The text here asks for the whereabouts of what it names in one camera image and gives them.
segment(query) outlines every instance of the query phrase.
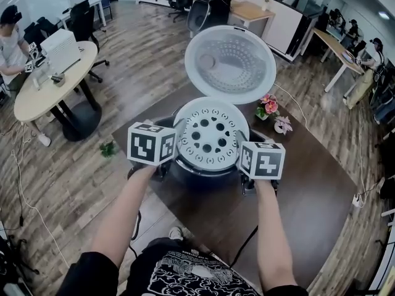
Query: potted plant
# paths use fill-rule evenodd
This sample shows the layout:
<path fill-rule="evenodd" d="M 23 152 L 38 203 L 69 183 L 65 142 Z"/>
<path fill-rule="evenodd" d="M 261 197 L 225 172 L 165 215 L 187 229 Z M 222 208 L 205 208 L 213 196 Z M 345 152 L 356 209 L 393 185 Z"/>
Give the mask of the potted plant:
<path fill-rule="evenodd" d="M 291 121 L 287 117 L 277 116 L 274 130 L 279 134 L 286 134 L 287 131 L 292 131 Z"/>
<path fill-rule="evenodd" d="M 271 114 L 280 115 L 276 97 L 268 93 L 260 98 L 260 104 L 256 109 L 255 115 L 261 120 L 266 120 Z"/>

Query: graphic print t-shirt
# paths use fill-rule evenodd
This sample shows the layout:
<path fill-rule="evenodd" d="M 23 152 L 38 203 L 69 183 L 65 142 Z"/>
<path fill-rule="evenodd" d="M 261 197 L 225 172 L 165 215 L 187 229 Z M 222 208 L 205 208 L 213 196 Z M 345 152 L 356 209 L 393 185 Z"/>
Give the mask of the graphic print t-shirt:
<path fill-rule="evenodd" d="M 116 295 L 119 271 L 97 252 L 83 253 L 57 295 Z M 123 296 L 258 296 L 236 272 L 209 255 L 166 245 L 147 248 L 131 265 Z M 280 286 L 265 296 L 307 296 L 298 286 Z"/>

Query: white plastic lid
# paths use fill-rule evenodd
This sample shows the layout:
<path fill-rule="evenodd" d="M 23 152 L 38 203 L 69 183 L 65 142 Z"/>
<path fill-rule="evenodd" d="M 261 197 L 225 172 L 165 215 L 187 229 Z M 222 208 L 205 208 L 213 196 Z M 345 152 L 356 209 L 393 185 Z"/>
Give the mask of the white plastic lid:
<path fill-rule="evenodd" d="M 246 104 L 264 96 L 276 78 L 272 51 L 243 28 L 219 25 L 197 34 L 185 52 L 185 69 L 206 96 Z"/>

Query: beige pants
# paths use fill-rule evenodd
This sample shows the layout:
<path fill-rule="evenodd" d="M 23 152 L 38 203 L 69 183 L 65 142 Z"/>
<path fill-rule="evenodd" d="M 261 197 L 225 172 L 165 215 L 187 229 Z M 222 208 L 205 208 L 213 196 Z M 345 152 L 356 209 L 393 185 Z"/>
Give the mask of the beige pants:
<path fill-rule="evenodd" d="M 370 90 L 373 84 L 373 70 L 368 69 L 364 75 L 360 76 L 357 85 L 347 98 L 347 105 L 352 109 Z"/>

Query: sneaker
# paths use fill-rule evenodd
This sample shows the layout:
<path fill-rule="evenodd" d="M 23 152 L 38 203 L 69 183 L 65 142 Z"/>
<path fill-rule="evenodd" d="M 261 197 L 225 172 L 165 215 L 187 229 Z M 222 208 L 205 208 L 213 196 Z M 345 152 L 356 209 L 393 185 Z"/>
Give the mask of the sneaker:
<path fill-rule="evenodd" d="M 45 136 L 45 134 L 38 135 L 38 140 L 45 146 L 48 147 L 51 144 L 51 138 Z"/>
<path fill-rule="evenodd" d="M 180 227 L 173 227 L 170 230 L 168 237 L 173 240 L 180 240 L 180 241 L 184 240 L 183 232 L 181 231 Z"/>
<path fill-rule="evenodd" d="M 343 98 L 343 103 L 346 105 L 346 107 L 348 107 L 349 110 L 352 110 L 352 107 L 350 107 L 350 105 L 348 105 L 347 99 L 345 97 Z"/>

